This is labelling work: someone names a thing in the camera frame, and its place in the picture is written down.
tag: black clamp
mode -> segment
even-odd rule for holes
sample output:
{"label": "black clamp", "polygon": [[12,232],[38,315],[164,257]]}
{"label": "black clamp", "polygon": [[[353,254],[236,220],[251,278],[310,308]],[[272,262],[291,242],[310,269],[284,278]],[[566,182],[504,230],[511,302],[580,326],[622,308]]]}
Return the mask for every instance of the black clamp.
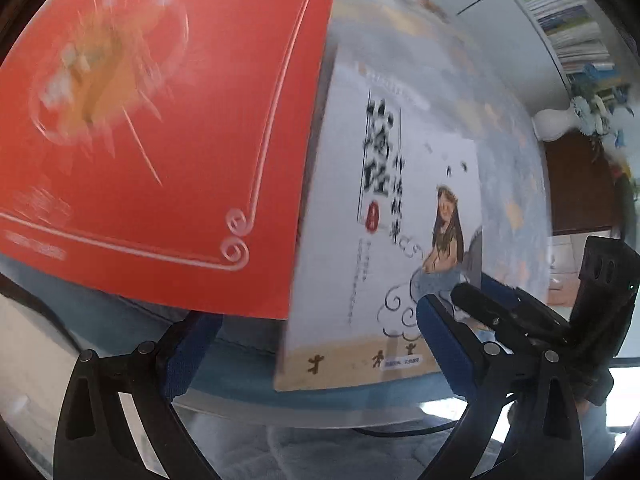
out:
{"label": "black clamp", "polygon": [[99,358],[84,350],[62,403],[53,473],[56,480],[162,479],[146,469],[131,436],[119,393],[133,397],[158,460],[173,480],[219,480],[171,405],[186,392],[222,316],[191,312],[156,344],[129,355]]}
{"label": "black clamp", "polygon": [[484,344],[437,296],[422,298],[418,327],[453,392],[468,406],[420,478],[471,478],[513,393],[507,439],[494,468],[479,478],[582,480],[576,405],[600,405],[609,395],[608,365],[626,336],[639,283],[635,251],[620,240],[589,237],[568,322],[523,290],[488,276],[480,290],[458,285],[453,303],[495,332],[497,342]]}

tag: red book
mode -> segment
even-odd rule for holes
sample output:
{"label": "red book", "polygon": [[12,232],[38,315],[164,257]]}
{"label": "red book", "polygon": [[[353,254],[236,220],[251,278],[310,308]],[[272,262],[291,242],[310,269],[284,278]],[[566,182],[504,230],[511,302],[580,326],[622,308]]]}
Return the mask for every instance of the red book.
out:
{"label": "red book", "polygon": [[48,0],[0,68],[0,252],[286,317],[331,3]]}

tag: book cover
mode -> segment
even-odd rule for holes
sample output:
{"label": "book cover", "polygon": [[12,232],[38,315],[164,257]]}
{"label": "book cover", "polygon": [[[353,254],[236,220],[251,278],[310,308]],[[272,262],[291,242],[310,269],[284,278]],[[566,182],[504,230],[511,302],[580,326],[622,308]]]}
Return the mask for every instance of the book cover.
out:
{"label": "book cover", "polygon": [[558,49],[585,41],[597,41],[602,37],[602,32],[598,23],[590,20],[575,27],[552,32],[547,37],[553,48]]}
{"label": "book cover", "polygon": [[585,41],[558,48],[556,54],[563,64],[571,61],[602,62],[609,58],[609,51],[601,41]]}
{"label": "book cover", "polygon": [[475,142],[430,125],[428,104],[338,50],[310,186],[277,390],[375,383],[438,368],[417,301],[479,285]]}
{"label": "book cover", "polygon": [[580,25],[590,19],[591,17],[587,13],[587,9],[582,5],[578,5],[540,18],[538,23],[547,34],[552,34],[562,28]]}
{"label": "book cover", "polygon": [[606,91],[613,87],[624,84],[624,80],[620,72],[616,70],[615,64],[610,63],[591,63],[589,75],[586,74],[587,63],[567,64],[565,70],[571,72],[569,81],[572,84],[588,84],[594,87],[596,92]]}
{"label": "book cover", "polygon": [[286,317],[331,4],[48,0],[0,68],[0,251],[137,300]]}

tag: cartoon figure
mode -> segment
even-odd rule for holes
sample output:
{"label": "cartoon figure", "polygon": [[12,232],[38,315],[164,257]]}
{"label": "cartoon figure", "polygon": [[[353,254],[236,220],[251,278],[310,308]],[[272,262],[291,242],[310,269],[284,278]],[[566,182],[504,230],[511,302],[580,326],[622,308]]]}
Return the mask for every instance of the cartoon figure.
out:
{"label": "cartoon figure", "polygon": [[378,354],[372,359],[374,361],[372,368],[380,368],[380,363],[385,360],[385,355],[382,350],[378,350]]}
{"label": "cartoon figure", "polygon": [[458,199],[447,186],[438,187],[438,212],[431,244],[433,249],[422,264],[424,272],[444,272],[462,262],[465,243],[458,216]]}
{"label": "cartoon figure", "polygon": [[309,368],[309,370],[307,370],[307,372],[311,372],[313,375],[316,375],[318,373],[318,365],[320,364],[320,361],[324,361],[324,356],[316,354],[315,356],[311,357],[308,361],[313,366],[311,368]]}

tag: bookshelf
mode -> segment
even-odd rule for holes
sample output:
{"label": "bookshelf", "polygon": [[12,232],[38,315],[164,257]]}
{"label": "bookshelf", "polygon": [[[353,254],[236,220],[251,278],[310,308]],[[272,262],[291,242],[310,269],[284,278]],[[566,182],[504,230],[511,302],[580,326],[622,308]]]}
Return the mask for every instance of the bookshelf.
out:
{"label": "bookshelf", "polygon": [[588,85],[606,104],[616,101],[616,93],[628,93],[612,25],[593,0],[520,1],[546,37],[570,90]]}
{"label": "bookshelf", "polygon": [[530,115],[566,109],[570,83],[522,0],[433,0],[473,38]]}

